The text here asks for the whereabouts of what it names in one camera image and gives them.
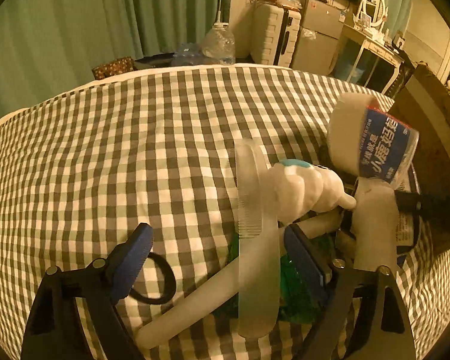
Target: plastic bag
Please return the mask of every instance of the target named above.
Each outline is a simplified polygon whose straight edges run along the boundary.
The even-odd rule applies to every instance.
[[[317,39],[317,33],[315,31],[303,27],[300,27],[300,36],[302,38],[307,38],[310,41],[314,41],[315,39]]]
[[[300,9],[302,9],[302,4],[300,3],[300,0],[277,0],[277,3],[282,7],[293,9],[298,12],[300,12]]]
[[[194,66],[204,64],[206,59],[197,43],[184,43],[173,54],[172,66]]]
[[[202,40],[202,52],[222,65],[235,63],[235,38],[228,23],[217,22]]]

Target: white plastic tube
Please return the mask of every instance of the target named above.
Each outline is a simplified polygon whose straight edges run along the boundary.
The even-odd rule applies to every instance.
[[[307,219],[299,224],[309,238],[315,238],[340,226],[341,216],[337,210]],[[280,231],[280,251],[283,246],[284,228]],[[157,316],[138,330],[135,342],[141,350],[148,350],[166,343],[178,333],[210,314],[239,291],[239,257],[217,272],[165,314]]]

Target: mini fridge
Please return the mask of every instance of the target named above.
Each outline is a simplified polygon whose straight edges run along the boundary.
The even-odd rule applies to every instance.
[[[295,45],[291,68],[298,71],[327,76],[333,68],[332,62],[345,22],[345,12],[317,0],[302,2],[301,28],[315,31],[316,38],[302,36],[301,31]]]

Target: stuffed animal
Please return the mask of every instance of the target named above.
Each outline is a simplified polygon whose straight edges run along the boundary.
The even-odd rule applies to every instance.
[[[308,211],[326,212],[341,206],[354,209],[355,199],[344,191],[331,169],[300,160],[283,160],[270,172],[277,197],[277,218],[288,225]]]

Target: blue gripper pad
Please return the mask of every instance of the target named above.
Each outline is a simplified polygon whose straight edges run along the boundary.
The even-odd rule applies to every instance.
[[[297,272],[303,279],[310,296],[320,305],[324,306],[328,300],[328,293],[325,289],[326,274],[319,269],[312,257],[312,244],[308,240],[305,240],[304,242],[302,238],[305,237],[305,235],[298,229],[297,233],[303,235],[303,237],[299,237],[294,231],[294,226],[295,225],[293,224],[287,226],[283,235],[283,243],[286,252],[290,256]],[[325,270],[329,269],[325,267],[325,264],[320,265],[323,265],[322,268]]]
[[[107,258],[106,277],[111,285],[109,298],[113,305],[126,298],[137,279],[153,245],[153,229],[140,223],[123,244],[118,244]]]

